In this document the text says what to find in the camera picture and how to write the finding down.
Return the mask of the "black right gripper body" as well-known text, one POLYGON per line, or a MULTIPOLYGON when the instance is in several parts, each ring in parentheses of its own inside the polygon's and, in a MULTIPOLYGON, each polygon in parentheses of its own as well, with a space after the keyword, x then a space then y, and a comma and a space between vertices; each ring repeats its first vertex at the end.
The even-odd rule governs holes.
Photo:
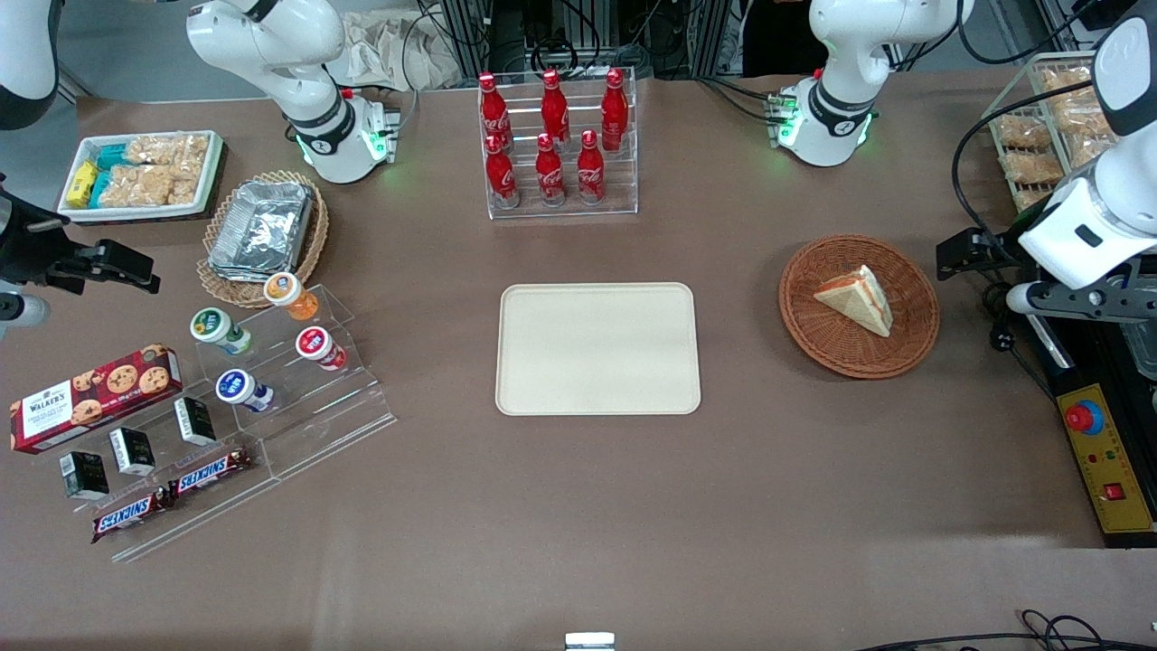
POLYGON ((3 198, 1 276, 9 284, 53 286, 66 293, 82 293, 84 279, 65 278, 58 262, 71 262, 79 244, 62 231, 69 219, 22 201, 7 190, 3 198))

